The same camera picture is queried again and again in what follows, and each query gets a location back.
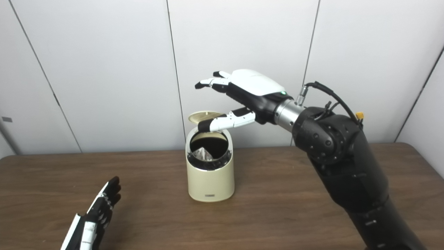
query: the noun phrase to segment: cable connector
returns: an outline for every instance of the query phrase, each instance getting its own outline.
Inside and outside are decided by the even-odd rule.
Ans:
[[[356,112],[356,118],[358,118],[358,120],[362,120],[364,118],[364,113],[363,112]]]

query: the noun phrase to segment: black cable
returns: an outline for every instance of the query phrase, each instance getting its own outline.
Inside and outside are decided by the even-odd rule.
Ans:
[[[335,103],[335,104],[333,104],[333,106],[332,106],[332,108],[330,109],[330,111],[329,112],[332,112],[333,111],[333,109],[334,108],[336,108],[336,106],[339,104],[339,102],[337,102],[337,103]]]
[[[335,100],[337,100],[337,102],[339,102],[339,104],[345,109],[345,111],[348,113],[348,115],[350,116],[350,118],[353,120],[354,123],[356,123],[356,125],[358,125],[358,127],[361,129],[362,126],[359,123],[358,119],[356,118],[356,116],[353,114],[352,110],[345,104],[345,102],[337,95],[335,94],[335,92],[333,92],[333,90],[331,90],[329,87],[321,84],[320,82],[310,82],[306,84],[307,87],[313,87],[315,89],[321,90],[322,92],[328,94],[329,96],[333,97]]]

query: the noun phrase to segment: robotic hand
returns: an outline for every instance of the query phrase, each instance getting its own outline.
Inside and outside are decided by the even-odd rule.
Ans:
[[[119,191],[116,176],[103,186],[85,215],[74,216],[60,250],[98,250],[114,205],[120,200]]]
[[[279,125],[292,133],[295,145],[307,153],[331,198],[350,216],[370,250],[426,250],[398,214],[388,193],[388,180],[362,131],[363,115],[355,116],[328,87],[308,83],[294,100],[272,79],[248,69],[231,75],[214,72],[196,89],[211,87],[245,107],[229,115],[201,121],[199,132],[252,123]],[[331,108],[303,107],[309,87],[332,96]],[[348,116],[333,113],[341,105]]]

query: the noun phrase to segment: silver metal cylinder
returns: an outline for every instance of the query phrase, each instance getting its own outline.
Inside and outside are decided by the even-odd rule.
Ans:
[[[304,107],[298,106],[294,100],[287,99],[276,108],[274,122],[291,133],[294,122],[304,109]]]

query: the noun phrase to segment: white wall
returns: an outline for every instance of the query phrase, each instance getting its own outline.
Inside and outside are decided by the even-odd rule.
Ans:
[[[321,1],[305,82],[364,112],[370,142],[393,142],[442,49],[443,24],[441,0]],[[327,100],[312,89],[305,105]]]
[[[363,111],[371,142],[392,142],[444,44],[440,0],[320,1],[308,65],[318,0],[12,3],[84,152],[182,149],[190,113],[241,107],[194,84],[241,68],[297,96],[307,66],[305,83]],[[0,4],[0,116],[14,121],[0,121],[6,137],[18,153],[79,152],[11,6]],[[305,105],[327,100],[310,90]],[[235,147],[291,140],[269,124],[231,132]]]
[[[12,2],[83,152],[184,147],[165,0]]]
[[[397,141],[412,145],[444,177],[444,56],[438,61]]]
[[[188,116],[227,113],[241,105],[212,89],[194,89],[213,71],[254,69],[297,94],[313,32],[317,0],[169,0],[178,81]],[[235,147],[290,145],[291,134],[270,124],[230,130]]]
[[[4,138],[3,134],[0,133],[0,160],[8,155],[14,155],[14,151],[9,146],[8,142]]]
[[[1,131],[18,153],[80,152],[8,1],[0,1]]]

